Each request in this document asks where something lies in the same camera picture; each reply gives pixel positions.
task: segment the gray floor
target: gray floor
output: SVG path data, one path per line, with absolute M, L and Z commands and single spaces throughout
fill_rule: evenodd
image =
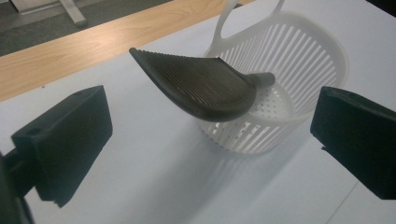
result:
M 171 0 L 78 0 L 87 29 Z M 83 30 L 61 6 L 20 14 L 10 3 L 0 4 L 0 56 Z

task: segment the white surface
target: white surface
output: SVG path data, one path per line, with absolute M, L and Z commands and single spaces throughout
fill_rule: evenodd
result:
M 275 3 L 238 8 L 239 18 L 232 14 L 225 33 L 262 19 Z M 362 0 L 287 1 L 284 8 L 304 13 L 339 39 L 350 64 L 347 90 L 396 110 L 394 18 Z M 202 55 L 215 24 L 202 22 L 145 49 Z M 34 190 L 27 195 L 36 223 L 396 222 L 396 202 L 356 186 L 356 178 L 320 150 L 309 122 L 265 154 L 224 150 L 128 53 L 1 103 L 2 153 L 13 148 L 9 137 L 24 124 L 67 95 L 100 84 L 114 134 L 64 208 L 39 201 Z

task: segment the black object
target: black object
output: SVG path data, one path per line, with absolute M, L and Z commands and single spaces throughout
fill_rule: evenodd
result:
M 33 223 L 23 200 L 32 187 L 64 206 L 111 134 L 103 86 L 68 96 L 14 133 L 16 148 L 0 155 L 0 223 Z
M 356 93 L 323 87 L 311 133 L 381 199 L 396 199 L 396 113 Z
M 220 58 L 192 58 L 139 49 L 130 49 L 130 53 L 169 99 L 199 119 L 236 119 L 253 105 L 257 86 L 275 83 L 271 73 L 245 76 Z

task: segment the white plastic basket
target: white plastic basket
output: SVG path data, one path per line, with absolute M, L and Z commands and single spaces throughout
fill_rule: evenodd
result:
M 221 29 L 238 3 L 223 9 L 206 57 L 220 57 L 241 73 L 272 72 L 276 84 L 258 89 L 246 115 L 228 122 L 199 120 L 204 132 L 219 145 L 242 153 L 263 152 L 278 145 L 312 117 L 322 86 L 342 87 L 347 79 L 347 56 L 327 31 L 309 19 L 280 9 L 233 36 Z

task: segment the white tabletop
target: white tabletop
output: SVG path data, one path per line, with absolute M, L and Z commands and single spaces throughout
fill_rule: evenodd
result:
M 229 35 L 263 19 L 276 1 L 234 11 Z M 294 0 L 282 10 L 329 30 L 349 59 L 345 89 L 396 110 L 396 19 L 363 0 Z M 200 56 L 217 18 L 144 47 Z M 67 95 L 104 85 L 114 126 L 73 199 L 62 209 L 26 199 L 45 223 L 396 223 L 396 202 L 377 199 L 322 151 L 303 124 L 274 150 L 241 155 L 209 140 L 125 54 L 0 104 L 0 148 Z

